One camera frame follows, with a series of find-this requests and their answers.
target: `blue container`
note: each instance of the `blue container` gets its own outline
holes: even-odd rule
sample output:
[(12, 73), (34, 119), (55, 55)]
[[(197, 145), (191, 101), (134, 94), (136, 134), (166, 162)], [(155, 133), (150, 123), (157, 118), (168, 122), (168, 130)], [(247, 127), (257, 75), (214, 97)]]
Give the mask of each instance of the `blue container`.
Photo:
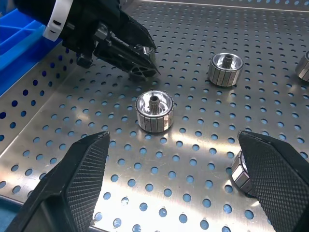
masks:
[(44, 30), (17, 9), (0, 18), (0, 95), (60, 42), (42, 37)]

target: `perforated metal sheet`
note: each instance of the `perforated metal sheet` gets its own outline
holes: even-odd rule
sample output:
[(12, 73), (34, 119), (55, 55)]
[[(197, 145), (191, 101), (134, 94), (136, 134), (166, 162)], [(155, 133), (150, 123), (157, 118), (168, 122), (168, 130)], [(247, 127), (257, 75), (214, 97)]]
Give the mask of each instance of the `perforated metal sheet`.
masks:
[[(25, 75), (1, 98), (6, 103), (0, 113), (7, 116), (0, 119), (0, 194), (24, 202), (40, 175), (74, 141), (109, 130), (112, 141), (95, 228), (272, 232), (259, 203), (231, 187), (228, 173), (240, 149), (237, 132), (243, 129), (285, 139), (308, 161), (308, 84), (294, 74), (308, 49), (308, 14), (152, 2), (133, 3), (129, 14), (155, 39), (161, 76), (137, 83), (96, 60), (88, 71), (72, 70), (38, 110), (22, 95), (25, 88), (37, 91), (34, 74)], [(58, 49), (64, 51), (56, 48), (44, 60), (45, 68), (55, 62)], [(223, 51), (244, 60), (237, 87), (218, 88), (206, 80), (209, 59)], [(40, 65), (33, 69), (37, 75)], [(39, 82), (55, 78), (56, 72), (48, 69)], [(135, 99), (149, 89), (167, 91), (177, 104), (173, 126), (158, 135), (148, 135), (136, 124)], [(11, 106), (14, 98), (19, 99), (16, 107)], [(37, 92), (31, 99), (39, 98)], [(10, 123), (19, 125), (25, 108), (36, 114), (14, 140), (7, 140), (15, 129), (20, 131), (10, 129)], [(26, 176), (29, 168), (33, 172)], [(14, 194), (16, 186), (21, 189)]]

